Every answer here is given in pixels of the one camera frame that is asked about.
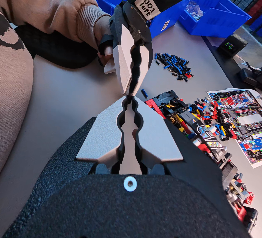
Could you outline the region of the person's left forearm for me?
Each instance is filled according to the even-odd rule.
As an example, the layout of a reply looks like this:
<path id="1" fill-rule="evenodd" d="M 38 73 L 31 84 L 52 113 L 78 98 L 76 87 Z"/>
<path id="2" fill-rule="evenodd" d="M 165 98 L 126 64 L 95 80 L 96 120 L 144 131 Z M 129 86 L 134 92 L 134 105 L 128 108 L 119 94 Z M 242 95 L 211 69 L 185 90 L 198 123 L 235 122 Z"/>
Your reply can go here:
<path id="1" fill-rule="evenodd" d="M 101 17 L 110 16 L 96 0 L 1 0 L 1 13 L 16 26 L 28 23 L 48 34 L 57 31 L 95 49 L 94 26 Z"/>

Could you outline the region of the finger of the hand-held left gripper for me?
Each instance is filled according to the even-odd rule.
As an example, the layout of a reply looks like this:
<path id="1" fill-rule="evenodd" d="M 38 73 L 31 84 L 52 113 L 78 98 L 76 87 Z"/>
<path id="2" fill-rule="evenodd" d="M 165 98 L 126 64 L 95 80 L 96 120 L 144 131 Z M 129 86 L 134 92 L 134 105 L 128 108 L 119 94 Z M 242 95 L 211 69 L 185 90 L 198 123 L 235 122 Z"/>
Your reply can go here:
<path id="1" fill-rule="evenodd" d="M 133 68 L 129 95 L 135 96 L 149 69 L 149 50 L 145 46 L 136 47 L 132 52 Z"/>
<path id="2" fill-rule="evenodd" d="M 113 58 L 121 94 L 126 94 L 132 76 L 131 48 L 134 45 L 134 40 L 131 33 L 124 25 L 122 25 L 121 31 L 121 43 L 113 49 Z"/>

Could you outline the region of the black charger green light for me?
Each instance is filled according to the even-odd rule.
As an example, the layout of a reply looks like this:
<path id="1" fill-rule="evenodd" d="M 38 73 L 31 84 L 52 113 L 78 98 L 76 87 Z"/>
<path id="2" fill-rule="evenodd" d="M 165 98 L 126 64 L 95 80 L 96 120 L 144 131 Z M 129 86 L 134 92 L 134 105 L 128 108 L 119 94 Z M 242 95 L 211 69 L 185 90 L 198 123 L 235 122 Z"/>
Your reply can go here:
<path id="1" fill-rule="evenodd" d="M 228 36 L 217 48 L 219 54 L 226 58 L 231 58 L 246 47 L 248 42 L 236 33 Z"/>

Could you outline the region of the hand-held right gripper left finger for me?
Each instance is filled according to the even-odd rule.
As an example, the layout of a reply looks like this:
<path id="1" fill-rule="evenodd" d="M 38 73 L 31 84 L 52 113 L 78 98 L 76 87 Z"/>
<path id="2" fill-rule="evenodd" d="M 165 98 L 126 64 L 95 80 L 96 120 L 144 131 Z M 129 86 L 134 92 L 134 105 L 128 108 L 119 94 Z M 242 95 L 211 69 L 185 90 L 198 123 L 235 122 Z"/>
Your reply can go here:
<path id="1" fill-rule="evenodd" d="M 76 159 L 105 164 L 107 168 L 122 163 L 125 146 L 124 132 L 128 96 L 123 96 L 101 112 L 95 119 Z"/>

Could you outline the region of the small clear parts bag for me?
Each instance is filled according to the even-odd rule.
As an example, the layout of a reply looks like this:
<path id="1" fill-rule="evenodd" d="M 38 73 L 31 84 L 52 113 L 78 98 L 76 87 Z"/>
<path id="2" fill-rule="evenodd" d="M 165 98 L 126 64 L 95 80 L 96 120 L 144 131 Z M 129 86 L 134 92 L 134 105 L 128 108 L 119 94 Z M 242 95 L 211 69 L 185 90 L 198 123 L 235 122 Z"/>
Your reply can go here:
<path id="1" fill-rule="evenodd" d="M 200 9 L 200 6 L 193 0 L 189 1 L 185 11 L 187 11 L 196 21 L 199 21 L 205 14 L 205 12 Z"/>

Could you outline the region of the pile of black blue pins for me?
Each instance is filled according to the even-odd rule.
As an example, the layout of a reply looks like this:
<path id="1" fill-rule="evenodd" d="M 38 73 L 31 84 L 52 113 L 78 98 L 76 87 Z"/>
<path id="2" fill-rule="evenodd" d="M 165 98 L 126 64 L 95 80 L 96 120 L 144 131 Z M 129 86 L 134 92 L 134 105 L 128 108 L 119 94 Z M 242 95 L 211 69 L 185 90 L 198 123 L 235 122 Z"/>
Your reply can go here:
<path id="1" fill-rule="evenodd" d="M 167 69 L 179 81 L 188 82 L 194 76 L 188 67 L 189 61 L 184 58 L 168 53 L 155 53 L 154 59 L 158 65 L 163 64 L 163 69 Z"/>

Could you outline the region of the holographic sticker sheet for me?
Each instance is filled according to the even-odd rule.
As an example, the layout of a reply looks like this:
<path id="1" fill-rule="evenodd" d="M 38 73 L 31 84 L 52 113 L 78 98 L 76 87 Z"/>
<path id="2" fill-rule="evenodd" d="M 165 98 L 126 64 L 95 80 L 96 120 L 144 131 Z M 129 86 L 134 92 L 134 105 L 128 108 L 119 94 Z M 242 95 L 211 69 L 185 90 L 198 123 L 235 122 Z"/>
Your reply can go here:
<path id="1" fill-rule="evenodd" d="M 207 95 L 216 93 L 229 111 L 239 136 L 237 143 L 253 169 L 262 165 L 262 108 L 247 90 L 207 91 Z"/>

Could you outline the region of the pile of mixed lego pieces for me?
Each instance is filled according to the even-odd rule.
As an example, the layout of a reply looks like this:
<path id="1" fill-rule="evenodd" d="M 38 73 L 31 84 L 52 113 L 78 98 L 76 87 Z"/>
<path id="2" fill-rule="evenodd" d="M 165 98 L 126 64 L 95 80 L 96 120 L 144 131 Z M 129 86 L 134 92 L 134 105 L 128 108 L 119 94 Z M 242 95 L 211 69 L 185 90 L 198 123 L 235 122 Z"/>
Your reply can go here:
<path id="1" fill-rule="evenodd" d="M 230 138 L 237 140 L 239 133 L 233 123 L 233 119 L 226 110 L 225 104 L 216 93 L 209 94 L 205 99 L 198 99 L 189 106 L 189 112 L 199 118 L 206 127 L 216 127 L 215 136 L 219 136 L 221 141 Z"/>

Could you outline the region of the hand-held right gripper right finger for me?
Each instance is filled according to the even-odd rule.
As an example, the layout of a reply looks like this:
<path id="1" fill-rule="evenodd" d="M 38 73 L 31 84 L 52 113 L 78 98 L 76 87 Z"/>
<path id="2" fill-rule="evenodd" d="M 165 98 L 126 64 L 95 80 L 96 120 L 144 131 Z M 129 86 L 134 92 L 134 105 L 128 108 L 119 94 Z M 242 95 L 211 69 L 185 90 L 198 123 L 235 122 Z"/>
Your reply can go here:
<path id="1" fill-rule="evenodd" d="M 166 119 L 132 97 L 134 123 L 137 126 L 135 155 L 142 167 L 152 169 L 156 164 L 182 161 L 183 156 L 166 125 Z"/>

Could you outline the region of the lego race car model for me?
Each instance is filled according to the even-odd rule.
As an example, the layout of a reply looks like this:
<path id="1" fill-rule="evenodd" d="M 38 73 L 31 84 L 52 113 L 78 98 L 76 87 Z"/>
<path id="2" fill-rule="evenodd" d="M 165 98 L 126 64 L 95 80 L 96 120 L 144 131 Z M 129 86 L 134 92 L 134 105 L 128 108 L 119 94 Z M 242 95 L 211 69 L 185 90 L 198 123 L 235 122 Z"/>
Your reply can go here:
<path id="1" fill-rule="evenodd" d="M 250 234 L 256 226 L 258 211 L 246 205 L 252 203 L 255 197 L 254 193 L 247 191 L 246 185 L 242 182 L 243 174 L 238 173 L 238 168 L 231 161 L 232 155 L 214 135 L 216 127 L 206 127 L 188 109 L 189 105 L 182 99 L 172 99 L 168 105 L 163 107 L 162 112 L 167 120 L 220 168 L 226 198 Z"/>

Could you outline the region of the black power adapter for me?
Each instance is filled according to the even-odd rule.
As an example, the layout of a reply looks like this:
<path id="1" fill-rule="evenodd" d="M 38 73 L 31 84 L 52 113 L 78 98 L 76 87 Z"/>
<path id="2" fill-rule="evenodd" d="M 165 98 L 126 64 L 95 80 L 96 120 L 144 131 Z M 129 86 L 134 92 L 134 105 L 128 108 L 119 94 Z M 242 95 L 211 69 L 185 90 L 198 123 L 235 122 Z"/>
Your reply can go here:
<path id="1" fill-rule="evenodd" d="M 243 68 L 238 72 L 241 81 L 262 90 L 262 74 L 258 70 Z"/>

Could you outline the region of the red black lego beam assembly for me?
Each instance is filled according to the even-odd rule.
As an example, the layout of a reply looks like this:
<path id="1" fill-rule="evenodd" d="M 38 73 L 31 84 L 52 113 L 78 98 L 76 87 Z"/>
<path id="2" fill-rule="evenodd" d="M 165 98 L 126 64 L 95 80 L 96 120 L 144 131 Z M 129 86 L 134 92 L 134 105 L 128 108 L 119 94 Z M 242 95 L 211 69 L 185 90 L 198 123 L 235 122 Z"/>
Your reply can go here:
<path id="1" fill-rule="evenodd" d="M 173 90 L 170 90 L 168 92 L 159 94 L 156 97 L 145 101 L 144 103 L 165 119 L 162 109 L 164 106 L 168 105 L 172 99 L 178 100 L 179 97 Z"/>

